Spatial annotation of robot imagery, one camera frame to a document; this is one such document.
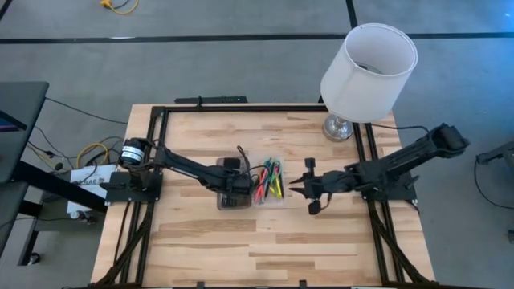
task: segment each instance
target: silver lamp base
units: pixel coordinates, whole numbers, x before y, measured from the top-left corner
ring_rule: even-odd
[[[347,120],[330,114],[324,120],[323,134],[331,141],[343,141],[348,139],[353,133],[353,125]]]

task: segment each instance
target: wooden tabletop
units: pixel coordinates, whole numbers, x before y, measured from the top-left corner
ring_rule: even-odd
[[[133,106],[126,137],[146,136],[151,107]],[[283,157],[288,183],[306,171],[305,157],[316,158],[317,175],[358,162],[353,136],[341,143],[324,137],[321,125],[326,116],[327,112],[171,113],[165,145],[204,165],[238,156],[236,145],[250,159]],[[378,123],[394,125],[394,118],[389,115]],[[401,148],[396,131],[374,132],[380,157]],[[367,147],[364,129],[363,137]],[[166,170],[143,285],[193,286],[205,281],[207,286],[295,286],[301,279],[318,286],[380,284],[368,209],[360,195],[336,194],[329,208],[311,216],[308,201],[286,190],[286,202],[278,209],[220,211],[215,193]],[[390,206],[398,245],[423,275],[434,278],[418,214],[403,201],[391,201]],[[115,204],[108,209],[92,282],[112,265],[124,208],[125,204]],[[394,280],[390,252],[384,247]],[[134,280],[135,266],[131,262],[129,280]]]

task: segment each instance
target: laptop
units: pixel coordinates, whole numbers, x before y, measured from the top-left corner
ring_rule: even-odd
[[[24,131],[27,126],[14,117],[0,110],[0,132]]]

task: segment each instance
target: white lamp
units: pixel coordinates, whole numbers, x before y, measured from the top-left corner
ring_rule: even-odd
[[[400,30],[376,23],[352,29],[321,80],[326,137],[342,141],[353,132],[350,122],[386,117],[417,62],[416,46]]]

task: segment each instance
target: gray floor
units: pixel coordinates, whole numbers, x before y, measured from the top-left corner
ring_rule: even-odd
[[[384,22],[406,32],[512,31],[508,0],[354,0],[360,23]],[[152,0],[118,16],[96,0],[16,0],[0,22],[0,38],[217,35],[347,32],[341,0]],[[437,280],[495,288],[514,282],[514,211],[496,208],[473,183],[477,153],[514,138],[514,39],[415,40],[419,64],[394,107],[398,125],[446,122],[471,141],[459,158],[415,170],[422,224]],[[314,102],[341,41],[122,43],[0,46],[0,80],[45,80],[48,96],[89,112],[126,120],[131,104],[171,103],[176,97],[245,95],[251,102]],[[124,126],[45,104],[38,126],[68,155]],[[402,131],[404,145],[419,137]],[[38,132],[31,138],[47,147]],[[34,164],[36,158],[24,158]],[[514,206],[512,180],[501,161],[479,167],[493,200]],[[31,192],[30,197],[38,197]],[[43,234],[45,254],[15,266],[28,231],[20,221],[0,258],[2,288],[56,288],[88,282],[94,233]]]

